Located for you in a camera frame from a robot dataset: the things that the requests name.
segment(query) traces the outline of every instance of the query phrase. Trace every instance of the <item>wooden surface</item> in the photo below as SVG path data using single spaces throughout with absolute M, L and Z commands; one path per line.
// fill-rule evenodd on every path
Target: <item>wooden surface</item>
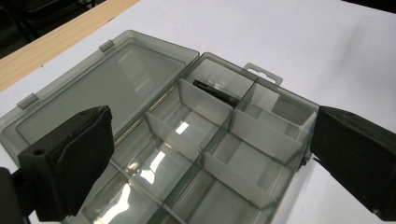
M 99 29 L 138 0 L 107 0 L 0 60 L 0 91 Z

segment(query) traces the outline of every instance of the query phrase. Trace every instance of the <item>plastic storage box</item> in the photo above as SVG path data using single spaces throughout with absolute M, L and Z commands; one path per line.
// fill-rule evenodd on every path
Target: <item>plastic storage box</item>
M 115 153 L 65 222 L 270 223 L 319 109 L 281 81 L 127 31 L 1 118 L 0 140 L 17 162 L 78 111 L 109 105 Z

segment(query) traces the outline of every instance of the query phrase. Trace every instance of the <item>open lid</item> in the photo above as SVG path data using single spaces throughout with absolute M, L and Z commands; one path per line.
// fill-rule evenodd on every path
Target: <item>open lid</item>
M 0 141 L 15 162 L 25 148 L 78 111 L 109 105 L 115 137 L 199 52 L 126 31 L 0 118 Z
M 396 134 L 321 106 L 311 142 L 317 161 L 367 209 L 396 221 Z

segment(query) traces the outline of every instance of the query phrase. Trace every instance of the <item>white table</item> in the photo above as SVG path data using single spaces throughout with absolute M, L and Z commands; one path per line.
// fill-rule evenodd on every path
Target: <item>white table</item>
M 396 15 L 335 0 L 143 0 L 0 92 L 0 116 L 128 29 L 239 66 L 255 63 L 283 77 L 287 90 L 396 133 Z M 16 170 L 2 148 L 0 158 Z M 295 176 L 285 200 L 295 201 L 281 205 L 290 206 L 288 224 L 383 223 L 314 161 Z M 285 223 L 281 217 L 275 222 Z

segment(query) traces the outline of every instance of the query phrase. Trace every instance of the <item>screw hole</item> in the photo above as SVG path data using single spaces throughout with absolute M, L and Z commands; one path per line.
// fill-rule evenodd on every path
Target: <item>screw hole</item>
M 44 152 L 46 152 L 46 149 L 44 149 L 44 148 L 39 148 L 39 149 L 36 149 L 36 150 L 33 152 L 33 155 L 39 156 L 39 155 L 44 154 Z

